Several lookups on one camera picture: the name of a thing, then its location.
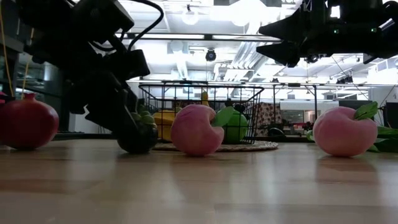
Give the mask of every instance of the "round mat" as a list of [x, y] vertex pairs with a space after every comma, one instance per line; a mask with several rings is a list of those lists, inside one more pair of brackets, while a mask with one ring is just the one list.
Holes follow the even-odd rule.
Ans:
[[[278, 148], [276, 142], [256, 141], [254, 144], [223, 144], [217, 152], [253, 152], [268, 151]], [[172, 143], [158, 143], [153, 150], [156, 151], [178, 151]]]

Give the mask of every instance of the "wire basket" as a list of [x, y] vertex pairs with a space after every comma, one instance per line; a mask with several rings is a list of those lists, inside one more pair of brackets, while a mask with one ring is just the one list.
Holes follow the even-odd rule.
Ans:
[[234, 115], [223, 126], [223, 144], [254, 144], [259, 113], [256, 105], [260, 102], [263, 87], [163, 82], [142, 84], [139, 88], [139, 98], [144, 99], [144, 106], [154, 115], [159, 140], [162, 142], [171, 141], [171, 126], [181, 108], [202, 104], [216, 112], [226, 106], [234, 106]]

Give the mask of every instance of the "peach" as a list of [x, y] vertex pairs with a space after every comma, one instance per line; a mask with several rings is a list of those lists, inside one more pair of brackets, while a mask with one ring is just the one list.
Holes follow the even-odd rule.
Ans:
[[174, 146], [191, 156], [217, 151], [224, 138], [222, 127], [212, 127], [216, 112], [205, 105], [188, 105], [177, 113], [171, 130]]
[[366, 152], [377, 138], [371, 119], [354, 120], [355, 110], [339, 106], [323, 113], [313, 126], [316, 144], [327, 154], [340, 157]]

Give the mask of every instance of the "wooden table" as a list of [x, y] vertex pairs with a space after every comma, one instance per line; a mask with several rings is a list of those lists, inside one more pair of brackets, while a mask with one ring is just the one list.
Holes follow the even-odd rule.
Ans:
[[313, 144], [206, 158], [131, 156], [114, 141], [0, 150], [0, 223], [398, 222], [398, 155], [326, 156]]

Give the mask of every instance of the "security camera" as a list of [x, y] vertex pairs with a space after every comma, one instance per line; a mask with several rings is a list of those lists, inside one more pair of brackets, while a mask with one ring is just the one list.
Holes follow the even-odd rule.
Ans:
[[208, 49], [207, 53], [206, 53], [206, 61], [208, 62], [212, 62], [214, 60], [216, 60], [217, 55], [216, 52], [214, 51], [214, 49]]

